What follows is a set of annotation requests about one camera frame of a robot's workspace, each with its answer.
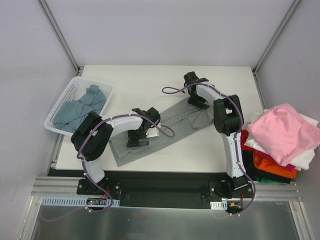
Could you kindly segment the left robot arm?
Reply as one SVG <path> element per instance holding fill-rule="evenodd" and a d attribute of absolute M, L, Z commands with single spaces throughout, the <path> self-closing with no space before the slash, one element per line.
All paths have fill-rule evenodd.
<path fill-rule="evenodd" d="M 77 151 L 77 158 L 83 162 L 83 169 L 90 179 L 88 188 L 96 195 L 106 189 L 105 173 L 101 156 L 111 137 L 127 133 L 125 146 L 144 147 L 149 144 L 147 132 L 161 120 L 160 113 L 153 107 L 147 111 L 134 108 L 128 114 L 107 119 L 95 112 L 90 113 L 71 136 Z"/>

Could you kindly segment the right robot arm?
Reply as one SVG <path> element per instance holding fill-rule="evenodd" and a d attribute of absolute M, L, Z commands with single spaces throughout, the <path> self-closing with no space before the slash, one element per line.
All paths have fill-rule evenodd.
<path fill-rule="evenodd" d="M 230 179 L 241 178 L 244 176 L 240 144 L 244 117 L 239 97 L 223 94 L 208 79 L 197 77 L 193 71 L 183 78 L 184 87 L 190 95 L 188 103 L 202 109 L 213 108 L 214 127 L 224 144 L 227 176 Z"/>

